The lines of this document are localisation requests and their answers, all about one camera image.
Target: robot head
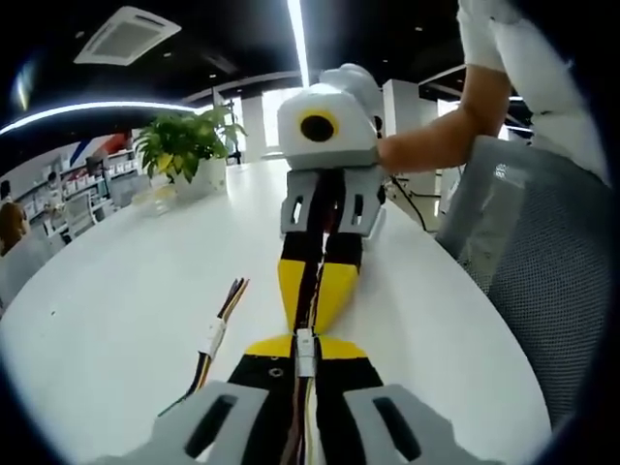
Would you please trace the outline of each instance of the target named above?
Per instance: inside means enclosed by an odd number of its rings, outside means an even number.
[[[321,74],[278,110],[280,146],[294,170],[377,163],[374,116],[381,91],[363,68],[346,64]]]

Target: white table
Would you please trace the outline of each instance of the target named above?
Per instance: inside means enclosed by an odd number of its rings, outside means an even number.
[[[235,277],[251,278],[209,373],[227,380],[253,342],[286,332],[276,265],[283,162],[228,168],[228,195],[159,218],[129,206],[32,278],[0,322],[25,405],[78,462],[144,442],[194,374],[206,323]],[[532,369],[470,277],[387,204],[356,296],[332,335],[353,340],[386,384],[452,421],[484,459],[520,463],[549,436]]]

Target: ceiling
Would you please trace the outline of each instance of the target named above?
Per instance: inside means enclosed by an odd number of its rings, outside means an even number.
[[[286,0],[57,0],[12,4],[14,28],[2,28],[0,127],[65,105],[117,100],[179,103],[225,82],[298,70]],[[355,62],[381,84],[429,79],[462,63],[456,0],[301,0],[311,70]],[[75,64],[86,42],[120,7],[164,17],[181,31],[130,66]],[[427,98],[455,99],[463,72],[428,83]],[[16,83],[21,85],[21,98]],[[300,79],[255,83],[229,92],[259,95]],[[203,104],[204,99],[194,102]],[[520,112],[519,105],[511,111]],[[0,173],[51,148],[143,125],[153,110],[68,113],[0,136]],[[527,113],[519,118],[527,118]]]

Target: white sleeve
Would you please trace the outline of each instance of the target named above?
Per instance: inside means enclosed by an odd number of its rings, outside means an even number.
[[[490,17],[477,15],[473,11],[475,8],[473,2],[460,0],[458,3],[460,8],[456,18],[461,31],[465,64],[482,66],[505,73],[502,56],[495,45],[495,40],[489,29]]]

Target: robot camera eye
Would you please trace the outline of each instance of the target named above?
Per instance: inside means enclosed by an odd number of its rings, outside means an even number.
[[[301,120],[299,129],[303,136],[313,142],[326,142],[336,134],[336,127],[325,116],[310,114]]]

